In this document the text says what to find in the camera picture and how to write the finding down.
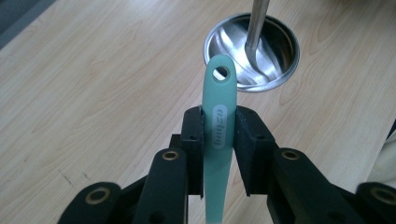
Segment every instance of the screw hole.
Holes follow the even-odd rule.
[[[104,202],[108,197],[110,197],[110,189],[99,187],[91,191],[87,197],[85,197],[85,203],[96,205]]]
[[[370,192],[380,202],[396,205],[396,194],[394,192],[378,187],[372,188]]]
[[[300,159],[300,156],[293,151],[283,151],[282,156],[291,161],[297,161],[298,159]]]
[[[148,218],[149,223],[158,224],[165,222],[165,214],[162,212],[154,212]]]
[[[263,134],[259,134],[259,135],[256,136],[256,138],[257,138],[258,140],[264,140],[264,139],[265,139],[265,136],[264,136]]]
[[[176,151],[166,151],[163,153],[163,159],[166,161],[174,161],[178,159],[178,153]]]

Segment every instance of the stainless steel bowl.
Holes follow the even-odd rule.
[[[297,38],[281,21],[266,16],[260,39],[251,59],[246,52],[250,13],[232,16],[216,25],[204,45],[204,58],[230,56],[236,68],[240,91],[268,91],[284,83],[297,67],[300,50]],[[215,74],[223,79],[221,71]]]

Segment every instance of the silicone spatula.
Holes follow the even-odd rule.
[[[223,80],[214,77],[213,73],[216,69],[226,72]],[[222,223],[225,193],[233,155],[233,127],[236,109],[236,73],[233,60],[230,57],[217,55],[211,58],[207,64],[202,109],[205,113],[206,224]]]

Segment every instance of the wooden table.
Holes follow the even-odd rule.
[[[58,0],[0,51],[0,220],[55,223],[83,188],[149,171],[201,103],[205,36],[252,0]],[[282,86],[238,93],[281,147],[335,185],[364,182],[396,118],[396,2],[274,0],[301,59]],[[237,163],[225,223],[271,223]],[[190,223],[205,220],[190,197]]]

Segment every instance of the light wood surface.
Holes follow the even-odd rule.
[[[252,0],[58,0],[0,50],[0,222],[55,223],[83,188],[149,171],[201,103],[205,36]],[[396,118],[396,3],[274,0],[297,36],[284,85],[238,93],[281,147],[354,191]],[[225,223],[271,223],[233,160]],[[204,203],[190,197],[190,223]]]

